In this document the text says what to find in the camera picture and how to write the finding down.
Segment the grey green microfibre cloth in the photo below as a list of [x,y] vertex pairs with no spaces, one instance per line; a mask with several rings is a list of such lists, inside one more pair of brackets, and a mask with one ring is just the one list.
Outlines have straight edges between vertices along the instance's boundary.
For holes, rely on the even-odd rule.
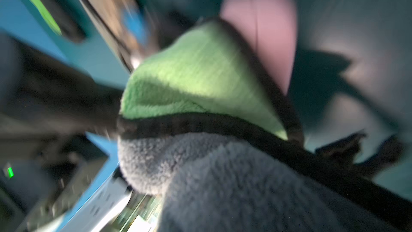
[[390,136],[365,162],[355,132],[305,150],[301,123],[243,36],[220,18],[131,75],[120,169],[163,199],[160,232],[409,232],[412,203],[372,177],[397,162]]

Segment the pink eyeglass case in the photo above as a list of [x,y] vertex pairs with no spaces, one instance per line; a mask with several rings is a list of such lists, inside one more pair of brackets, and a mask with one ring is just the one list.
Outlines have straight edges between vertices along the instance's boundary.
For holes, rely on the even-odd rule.
[[244,37],[287,94],[297,47],[295,0],[223,0],[220,17]]

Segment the beige cork eyeglass case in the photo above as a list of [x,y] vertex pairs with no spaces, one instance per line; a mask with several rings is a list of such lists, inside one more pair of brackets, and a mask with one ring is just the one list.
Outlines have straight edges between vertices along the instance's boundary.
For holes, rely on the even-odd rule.
[[112,52],[133,72],[146,57],[147,35],[136,0],[79,1]]

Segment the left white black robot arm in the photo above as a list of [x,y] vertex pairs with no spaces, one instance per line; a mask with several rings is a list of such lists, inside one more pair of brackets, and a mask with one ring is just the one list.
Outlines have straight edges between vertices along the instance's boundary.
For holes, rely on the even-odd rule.
[[71,210],[107,161],[87,133],[117,136],[123,91],[1,34],[1,231]]

